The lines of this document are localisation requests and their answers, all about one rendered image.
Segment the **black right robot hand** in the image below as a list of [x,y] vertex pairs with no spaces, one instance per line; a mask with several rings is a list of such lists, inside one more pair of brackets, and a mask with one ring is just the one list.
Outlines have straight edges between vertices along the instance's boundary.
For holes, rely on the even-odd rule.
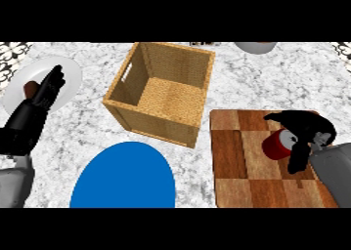
[[263,119],[278,122],[297,138],[287,163],[287,172],[294,174],[306,169],[311,145],[324,147],[331,144],[336,137],[334,127],[324,117],[305,110],[283,110],[269,113]]

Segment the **wooden cutting board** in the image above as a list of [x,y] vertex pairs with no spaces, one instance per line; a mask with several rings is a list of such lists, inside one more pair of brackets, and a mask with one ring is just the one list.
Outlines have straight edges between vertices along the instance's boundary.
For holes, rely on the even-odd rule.
[[215,204],[217,208],[302,208],[337,205],[311,166],[287,173],[289,158],[263,155],[262,142],[283,126],[263,120],[269,110],[209,113]]

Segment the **wooden box basket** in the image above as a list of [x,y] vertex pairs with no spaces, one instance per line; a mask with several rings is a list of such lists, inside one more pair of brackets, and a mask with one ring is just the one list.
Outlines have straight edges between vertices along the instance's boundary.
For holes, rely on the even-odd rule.
[[194,147],[215,52],[160,42],[133,44],[102,104],[121,127]]

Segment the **grey round bowl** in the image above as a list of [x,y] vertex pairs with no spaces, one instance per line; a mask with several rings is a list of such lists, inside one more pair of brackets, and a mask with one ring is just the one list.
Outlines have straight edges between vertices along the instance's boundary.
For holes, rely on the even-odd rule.
[[246,52],[254,55],[268,53],[274,46],[274,42],[235,42],[235,46]]

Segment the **blue oval placemat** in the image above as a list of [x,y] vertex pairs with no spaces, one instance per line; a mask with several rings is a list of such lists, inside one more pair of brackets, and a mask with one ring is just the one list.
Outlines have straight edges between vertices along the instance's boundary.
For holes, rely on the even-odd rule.
[[146,144],[108,147],[75,182],[72,208],[173,208],[175,180],[160,152]]

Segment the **white plate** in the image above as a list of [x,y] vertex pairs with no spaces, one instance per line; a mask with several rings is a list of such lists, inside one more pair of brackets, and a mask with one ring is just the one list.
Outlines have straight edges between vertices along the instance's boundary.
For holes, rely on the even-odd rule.
[[13,75],[0,103],[7,113],[12,113],[25,99],[24,85],[29,81],[40,82],[52,67],[62,66],[65,84],[59,90],[56,101],[49,112],[56,111],[75,96],[83,82],[83,72],[78,64],[65,57],[49,57],[27,65]]

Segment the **brown food item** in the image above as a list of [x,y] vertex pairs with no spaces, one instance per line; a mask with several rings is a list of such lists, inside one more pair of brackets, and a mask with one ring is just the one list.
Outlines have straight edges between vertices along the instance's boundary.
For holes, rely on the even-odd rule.
[[24,85],[24,94],[25,94],[25,98],[29,99],[35,93],[38,89],[38,84],[34,81],[29,81],[25,85]]

